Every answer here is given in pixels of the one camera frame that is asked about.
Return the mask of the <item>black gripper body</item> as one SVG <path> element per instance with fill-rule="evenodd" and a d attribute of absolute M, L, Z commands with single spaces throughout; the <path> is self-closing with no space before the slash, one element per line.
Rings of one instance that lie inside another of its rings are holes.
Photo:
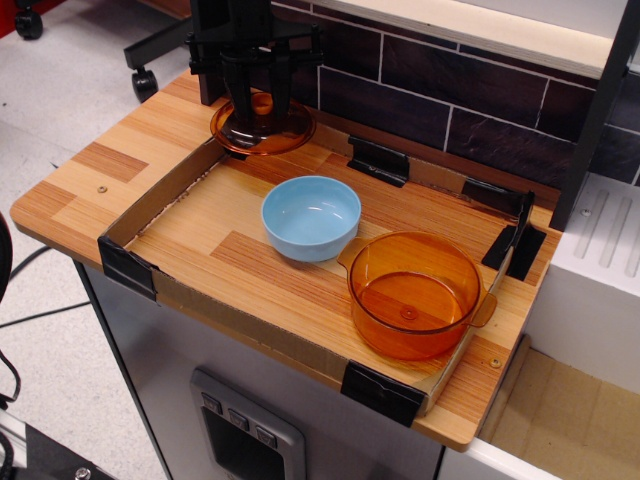
<path fill-rule="evenodd" d="M 283 20 L 269 1 L 229 1 L 231 40 L 224 58 L 252 67 L 268 67 L 272 53 L 287 53 L 292 70 L 324 61 L 320 27 Z"/>

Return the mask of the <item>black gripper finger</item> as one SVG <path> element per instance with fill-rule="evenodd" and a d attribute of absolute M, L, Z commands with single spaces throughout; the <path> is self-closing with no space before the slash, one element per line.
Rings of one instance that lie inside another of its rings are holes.
<path fill-rule="evenodd" d="M 287 53 L 272 53 L 269 80 L 275 116 L 284 118 L 289 111 L 292 83 L 292 66 Z"/>
<path fill-rule="evenodd" d="M 235 114 L 242 122 L 248 122 L 253 116 L 252 70 L 252 66 L 242 63 L 228 61 L 222 63 L 225 86 L 231 96 Z"/>

